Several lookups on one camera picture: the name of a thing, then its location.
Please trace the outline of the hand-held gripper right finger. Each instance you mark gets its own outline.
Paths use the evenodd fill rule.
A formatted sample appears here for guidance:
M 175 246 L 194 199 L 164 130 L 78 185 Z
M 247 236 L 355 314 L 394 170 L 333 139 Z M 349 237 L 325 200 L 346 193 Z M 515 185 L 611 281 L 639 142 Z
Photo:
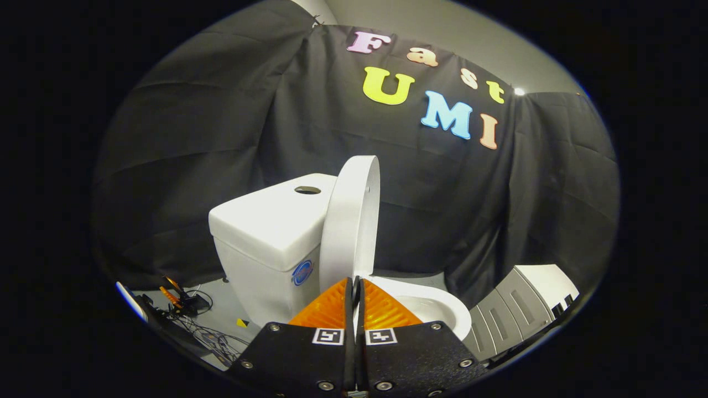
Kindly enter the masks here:
M 369 396 L 455 396 L 488 368 L 463 343 L 467 308 L 438 288 L 357 280 L 356 384 Z

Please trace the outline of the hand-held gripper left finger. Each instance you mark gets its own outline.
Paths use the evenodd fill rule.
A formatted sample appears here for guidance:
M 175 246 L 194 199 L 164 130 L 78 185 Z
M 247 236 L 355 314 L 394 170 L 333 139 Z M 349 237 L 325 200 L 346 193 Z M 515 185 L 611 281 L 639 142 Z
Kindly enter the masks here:
M 352 278 L 290 322 L 268 322 L 227 370 L 256 396 L 345 396 L 356 384 Z

